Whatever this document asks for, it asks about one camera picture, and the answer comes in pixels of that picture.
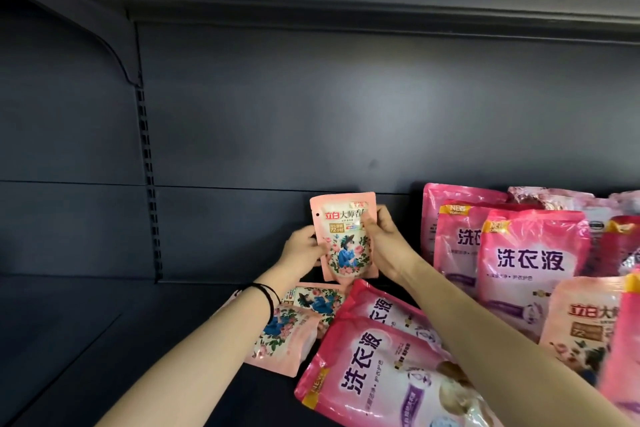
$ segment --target peach-colored pouch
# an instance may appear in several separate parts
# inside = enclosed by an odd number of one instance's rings
[[[540,346],[595,385],[620,311],[623,277],[573,277],[549,301]]]
[[[331,247],[320,257],[324,279],[350,284],[356,278],[377,277],[371,239],[361,221],[364,213],[377,221],[376,193],[323,194],[312,197],[310,203],[317,240]]]
[[[315,284],[312,282],[300,282],[282,298],[282,302],[295,305],[303,309],[311,309],[320,314],[318,324],[318,339],[324,337],[324,333],[333,321],[333,317],[340,306],[344,304],[350,286],[339,284]]]
[[[235,292],[225,305],[238,294]],[[281,375],[297,375],[300,363],[316,342],[321,319],[322,316],[311,309],[286,303],[278,305],[244,362]]]

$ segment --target person's right hand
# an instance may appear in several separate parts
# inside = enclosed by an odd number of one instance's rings
[[[396,228],[386,206],[378,206],[378,223],[366,214],[362,220],[372,243],[373,263],[391,280],[406,288],[408,271],[422,261]]]

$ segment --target dark gray panel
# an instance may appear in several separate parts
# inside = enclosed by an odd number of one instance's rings
[[[152,287],[150,280],[0,277],[0,425]]]
[[[154,276],[142,186],[0,182],[0,273]]]
[[[291,232],[312,222],[316,192],[156,188],[163,278],[243,284],[277,261]],[[378,195],[410,242],[421,201]]]
[[[156,184],[640,181],[640,48],[202,25],[140,38]]]
[[[206,321],[233,290],[229,286],[155,286],[152,297],[126,311],[13,427],[92,427],[140,375]],[[305,367],[301,366],[300,375]],[[242,366],[207,425],[280,427],[284,415],[306,427],[336,426],[295,399],[299,377]]]
[[[0,12],[0,179],[144,184],[135,90],[90,34]]]

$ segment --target purple label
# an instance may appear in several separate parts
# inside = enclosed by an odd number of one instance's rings
[[[524,317],[524,307],[509,304],[508,302],[489,301],[484,305],[487,309],[499,310],[505,314],[509,314],[514,318],[522,319]]]
[[[407,391],[404,397],[400,410],[400,423],[402,427],[412,427],[415,415],[418,413],[418,409],[422,403],[423,395],[424,390],[409,385],[409,391]]]
[[[616,406],[640,415],[640,403],[638,402],[616,402]]]
[[[448,273],[445,275],[448,280],[451,282],[458,282],[463,286],[473,287],[476,285],[476,279],[473,277],[469,277],[468,275],[462,275],[459,273]]]

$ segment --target black hair tie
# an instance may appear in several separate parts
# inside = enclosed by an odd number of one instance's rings
[[[244,291],[249,287],[255,287],[256,289],[261,291],[265,295],[265,297],[267,297],[267,300],[269,301],[269,308],[271,309],[271,315],[269,316],[269,320],[271,320],[273,318],[273,315],[275,314],[275,305],[273,304],[273,299],[271,298],[271,294],[269,293],[269,291],[267,291],[267,289],[269,289],[271,292],[275,294],[275,296],[278,298],[278,304],[280,304],[281,301],[280,301],[280,298],[278,297],[278,294],[271,287],[265,286],[264,284],[256,284],[255,282],[242,286],[240,290]]]

